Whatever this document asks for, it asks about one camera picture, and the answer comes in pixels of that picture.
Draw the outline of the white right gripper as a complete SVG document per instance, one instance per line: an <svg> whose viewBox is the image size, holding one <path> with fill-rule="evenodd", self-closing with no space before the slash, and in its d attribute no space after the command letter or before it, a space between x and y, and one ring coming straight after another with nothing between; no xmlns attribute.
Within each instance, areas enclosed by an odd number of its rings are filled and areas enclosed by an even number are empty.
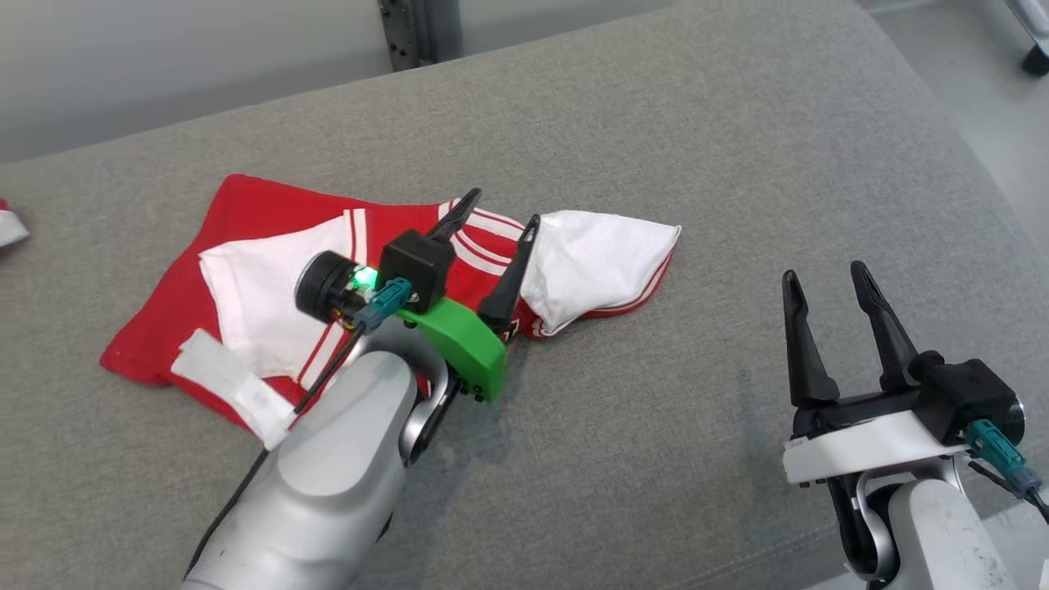
<svg viewBox="0 0 1049 590"><path fill-rule="evenodd" d="M889 393L918 388L918 382L908 372L918 352L868 265L852 261L850 273L858 305L866 314L874 335L882 367L879 384L887 393L838 400L840 389L825 370L809 326L808 299L801 280L794 270L784 272L789 392L792 406L798 408L782 460L784 475L791 484L861 475L970 449L960 439L941 444L922 425L913 412L917 391Z"/></svg>

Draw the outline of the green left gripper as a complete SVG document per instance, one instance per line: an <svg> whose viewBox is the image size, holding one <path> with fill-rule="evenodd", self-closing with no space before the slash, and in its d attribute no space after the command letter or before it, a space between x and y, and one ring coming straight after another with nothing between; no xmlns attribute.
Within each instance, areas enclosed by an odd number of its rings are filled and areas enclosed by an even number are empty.
<svg viewBox="0 0 1049 590"><path fill-rule="evenodd" d="M438 218L427 238L451 243L472 216L480 194L480 188L472 188ZM461 305L449 297L438 299L424 314L406 308L397 311L397 317L422 331L424 340L458 373L470 392L487 402L495 401L504 388L508 351L496 334L512 332L513 316L540 225L539 214L529 218L516 243L514 256L498 283L477 307L477 315L468 305Z"/></svg>

